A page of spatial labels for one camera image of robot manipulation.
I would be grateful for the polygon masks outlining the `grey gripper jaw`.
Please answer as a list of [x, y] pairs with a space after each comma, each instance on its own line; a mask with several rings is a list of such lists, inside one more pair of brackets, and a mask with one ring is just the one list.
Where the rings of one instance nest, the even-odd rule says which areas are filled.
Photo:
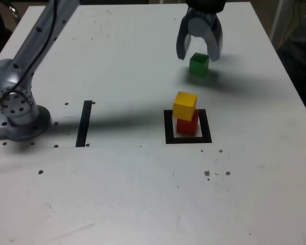
[[220, 59], [223, 33], [222, 26], [216, 14], [193, 17], [188, 23], [189, 34], [200, 37], [207, 46], [207, 53], [212, 61]]
[[189, 23], [193, 17], [193, 9], [188, 7], [186, 15], [182, 18], [176, 39], [176, 53], [177, 57], [181, 60], [185, 59], [191, 42], [192, 33], [189, 28]]

